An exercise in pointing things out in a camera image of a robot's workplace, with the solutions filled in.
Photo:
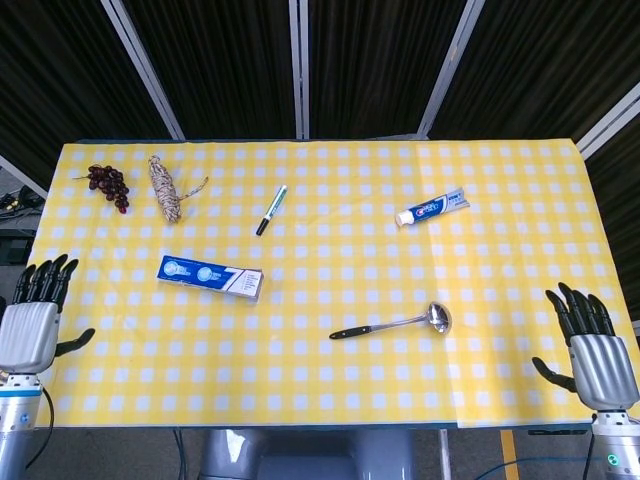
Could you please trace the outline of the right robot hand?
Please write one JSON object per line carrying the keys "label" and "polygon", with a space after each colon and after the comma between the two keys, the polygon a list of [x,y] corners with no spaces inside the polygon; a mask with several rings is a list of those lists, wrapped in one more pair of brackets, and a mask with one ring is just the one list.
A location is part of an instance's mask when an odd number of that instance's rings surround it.
{"label": "right robot hand", "polygon": [[559,293],[545,292],[557,315],[572,374],[550,369],[539,357],[532,363],[549,383],[578,395],[594,411],[628,410],[639,402],[639,388],[627,347],[616,335],[604,303],[560,282]]}

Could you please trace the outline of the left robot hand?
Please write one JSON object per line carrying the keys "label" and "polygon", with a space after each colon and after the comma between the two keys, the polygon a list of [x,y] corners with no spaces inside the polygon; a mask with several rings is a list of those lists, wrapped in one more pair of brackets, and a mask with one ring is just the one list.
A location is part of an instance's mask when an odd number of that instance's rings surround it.
{"label": "left robot hand", "polygon": [[1,301],[1,371],[36,375],[58,357],[86,346],[93,328],[79,337],[58,340],[61,314],[71,277],[79,261],[66,254],[32,264],[18,277],[12,299]]}

